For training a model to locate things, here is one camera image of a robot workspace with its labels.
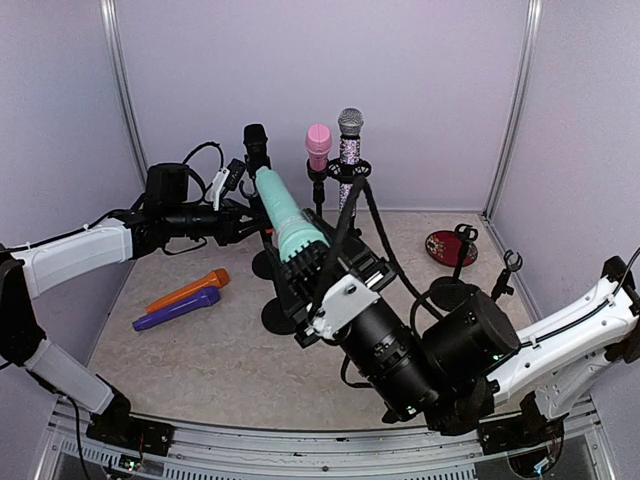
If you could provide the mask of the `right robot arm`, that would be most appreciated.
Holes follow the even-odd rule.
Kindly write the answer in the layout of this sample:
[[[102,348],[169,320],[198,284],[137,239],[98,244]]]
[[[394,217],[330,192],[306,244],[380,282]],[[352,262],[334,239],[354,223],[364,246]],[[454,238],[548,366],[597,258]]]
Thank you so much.
[[[393,255],[378,257],[365,244],[349,252],[348,219],[330,226],[300,209],[270,169],[256,187],[277,237],[279,288],[297,304],[296,340],[340,347],[382,398],[387,424],[423,416],[432,431],[462,435],[519,397],[520,414],[492,423],[483,448],[534,446],[563,435],[602,370],[639,356],[639,296],[631,263],[619,257],[580,300],[523,330],[485,292],[462,284],[461,301],[418,333],[381,295],[401,272]]]

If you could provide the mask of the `purple toy microphone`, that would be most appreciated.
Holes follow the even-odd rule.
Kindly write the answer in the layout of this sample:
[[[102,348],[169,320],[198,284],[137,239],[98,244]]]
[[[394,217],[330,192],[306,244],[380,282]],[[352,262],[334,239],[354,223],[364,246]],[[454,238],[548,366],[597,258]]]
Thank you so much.
[[[183,300],[140,317],[132,323],[132,327],[136,332],[148,330],[192,311],[213,306],[219,301],[219,289],[206,287]]]

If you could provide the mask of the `orange toy microphone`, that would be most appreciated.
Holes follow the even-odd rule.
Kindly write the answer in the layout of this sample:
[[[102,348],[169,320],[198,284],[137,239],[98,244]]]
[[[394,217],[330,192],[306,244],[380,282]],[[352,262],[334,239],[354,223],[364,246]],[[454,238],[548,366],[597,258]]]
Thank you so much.
[[[198,293],[200,290],[208,287],[217,289],[225,287],[230,282],[230,275],[224,268],[212,270],[207,275],[198,279],[168,295],[154,301],[146,307],[146,313],[151,314],[162,308],[173,305],[176,302],[184,300],[191,295]]]

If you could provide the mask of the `mint green toy microphone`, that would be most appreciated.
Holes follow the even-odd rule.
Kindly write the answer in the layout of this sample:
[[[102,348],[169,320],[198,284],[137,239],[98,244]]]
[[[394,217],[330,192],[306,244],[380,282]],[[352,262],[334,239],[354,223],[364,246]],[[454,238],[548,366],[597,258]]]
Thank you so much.
[[[314,242],[328,245],[323,233],[306,219],[275,171],[268,167],[259,168],[255,184],[275,230],[282,263],[289,262]]]

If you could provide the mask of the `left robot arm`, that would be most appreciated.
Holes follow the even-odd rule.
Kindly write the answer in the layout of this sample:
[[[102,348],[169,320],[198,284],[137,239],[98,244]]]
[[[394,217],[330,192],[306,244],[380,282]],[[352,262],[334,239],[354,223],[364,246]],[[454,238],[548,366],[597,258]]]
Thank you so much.
[[[241,240],[243,205],[226,200],[245,172],[234,159],[201,184],[199,199],[188,185],[199,177],[187,162],[151,167],[144,192],[129,209],[115,209],[91,224],[33,245],[1,250],[2,365],[22,367],[55,394],[90,413],[92,439],[126,448],[144,445],[151,425],[130,414],[130,401],[47,338],[32,302],[76,277],[165,250],[173,238],[198,247],[207,239],[224,246]]]

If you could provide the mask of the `short black microphone stand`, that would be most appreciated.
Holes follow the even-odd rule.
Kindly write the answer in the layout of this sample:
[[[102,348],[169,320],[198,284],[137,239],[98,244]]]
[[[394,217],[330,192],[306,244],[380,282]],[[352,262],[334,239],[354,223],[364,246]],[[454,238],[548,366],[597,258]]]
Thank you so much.
[[[441,310],[450,312],[463,303],[470,295],[471,286],[465,284],[460,275],[462,263],[467,256],[472,230],[476,229],[470,224],[458,224],[453,230],[456,236],[463,242],[458,253],[458,264],[453,267],[450,276],[441,276],[431,284],[431,299],[434,305]]]

